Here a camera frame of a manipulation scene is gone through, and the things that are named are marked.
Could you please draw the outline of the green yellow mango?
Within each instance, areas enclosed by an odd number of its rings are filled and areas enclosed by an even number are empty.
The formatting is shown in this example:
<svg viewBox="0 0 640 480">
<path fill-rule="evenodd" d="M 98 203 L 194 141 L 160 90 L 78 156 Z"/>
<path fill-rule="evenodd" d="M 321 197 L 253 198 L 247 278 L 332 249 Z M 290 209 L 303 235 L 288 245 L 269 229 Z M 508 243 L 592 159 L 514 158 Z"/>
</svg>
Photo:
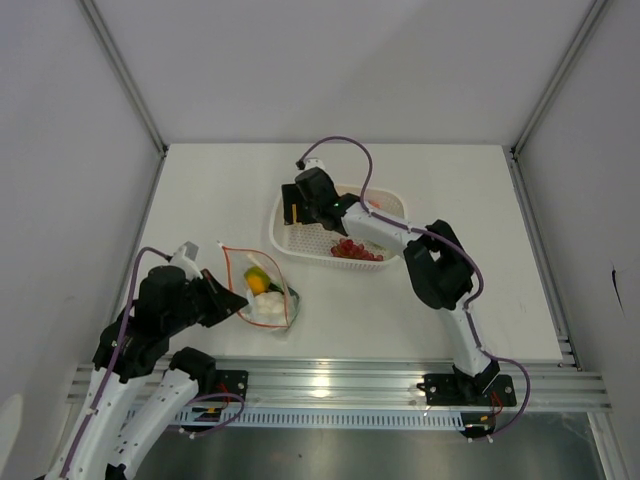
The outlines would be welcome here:
<svg viewBox="0 0 640 480">
<path fill-rule="evenodd" d="M 271 285 L 270 277 L 258 266 L 249 268 L 244 273 L 244 279 L 249 290 L 254 296 L 261 295 L 269 291 Z"/>
</svg>

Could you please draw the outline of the clear orange zip top bag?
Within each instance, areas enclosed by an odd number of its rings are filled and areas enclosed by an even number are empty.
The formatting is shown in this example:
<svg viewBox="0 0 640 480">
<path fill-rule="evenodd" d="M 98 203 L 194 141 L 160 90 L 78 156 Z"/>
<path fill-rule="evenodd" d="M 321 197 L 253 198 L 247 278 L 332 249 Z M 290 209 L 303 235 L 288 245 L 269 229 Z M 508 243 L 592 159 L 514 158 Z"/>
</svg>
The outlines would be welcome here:
<svg viewBox="0 0 640 480">
<path fill-rule="evenodd" d="M 260 250 L 218 243 L 225 260 L 227 285 L 247 305 L 238 316 L 255 328 L 285 334 L 300 311 L 301 296 L 275 259 Z"/>
</svg>

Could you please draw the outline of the green leafy vegetable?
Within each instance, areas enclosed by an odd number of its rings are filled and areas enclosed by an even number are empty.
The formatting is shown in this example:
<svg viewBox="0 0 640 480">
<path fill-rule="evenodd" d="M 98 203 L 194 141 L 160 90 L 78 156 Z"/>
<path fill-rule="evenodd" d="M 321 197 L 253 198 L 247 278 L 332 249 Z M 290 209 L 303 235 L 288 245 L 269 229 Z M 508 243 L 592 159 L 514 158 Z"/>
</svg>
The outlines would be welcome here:
<svg viewBox="0 0 640 480">
<path fill-rule="evenodd" d="M 271 316 L 277 321 L 278 326 L 289 329 L 297 320 L 301 307 L 301 297 L 291 286 L 282 286 L 271 283 L 269 293 L 277 293 L 273 296 Z"/>
</svg>

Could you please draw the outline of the red grape bunch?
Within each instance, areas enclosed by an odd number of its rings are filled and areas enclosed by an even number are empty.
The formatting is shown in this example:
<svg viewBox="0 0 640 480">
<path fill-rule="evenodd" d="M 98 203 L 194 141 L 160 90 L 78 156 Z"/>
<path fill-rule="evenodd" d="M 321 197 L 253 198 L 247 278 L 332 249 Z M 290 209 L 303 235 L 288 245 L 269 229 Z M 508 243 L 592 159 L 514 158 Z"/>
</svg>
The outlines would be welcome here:
<svg viewBox="0 0 640 480">
<path fill-rule="evenodd" d="M 355 243 L 348 238 L 340 239 L 330 248 L 331 256 L 348 260 L 382 262 L 384 256 L 369 251 L 362 243 Z"/>
</svg>

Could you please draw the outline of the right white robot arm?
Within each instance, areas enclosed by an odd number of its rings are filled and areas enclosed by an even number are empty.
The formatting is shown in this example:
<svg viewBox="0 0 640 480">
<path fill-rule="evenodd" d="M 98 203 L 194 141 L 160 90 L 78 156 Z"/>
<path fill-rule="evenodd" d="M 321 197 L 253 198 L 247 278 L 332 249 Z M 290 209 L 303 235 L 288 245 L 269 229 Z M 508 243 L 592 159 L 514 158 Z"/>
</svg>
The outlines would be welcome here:
<svg viewBox="0 0 640 480">
<path fill-rule="evenodd" d="M 282 185 L 281 195 L 287 225 L 319 224 L 402 258 L 417 298 L 443 317 L 453 346 L 458 395 L 475 404 L 491 394 L 499 365 L 483 352 L 470 316 L 472 278 L 480 274 L 447 222 L 412 227 L 399 217 L 385 215 L 362 194 L 339 194 L 320 167 L 306 169 L 292 183 Z"/>
</svg>

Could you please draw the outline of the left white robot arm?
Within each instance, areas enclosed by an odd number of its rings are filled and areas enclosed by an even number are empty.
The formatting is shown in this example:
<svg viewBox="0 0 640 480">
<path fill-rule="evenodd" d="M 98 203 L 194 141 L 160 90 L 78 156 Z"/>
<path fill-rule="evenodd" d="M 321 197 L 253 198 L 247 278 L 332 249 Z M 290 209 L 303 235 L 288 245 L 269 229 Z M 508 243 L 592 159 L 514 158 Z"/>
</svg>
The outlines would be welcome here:
<svg viewBox="0 0 640 480">
<path fill-rule="evenodd" d="M 194 325 L 213 327 L 247 304 L 195 267 L 159 266 L 131 283 L 123 310 L 100 336 L 83 411 L 46 478 L 133 478 L 183 407 L 220 395 L 215 359 L 185 347 L 134 419 L 126 419 L 171 338 Z"/>
</svg>

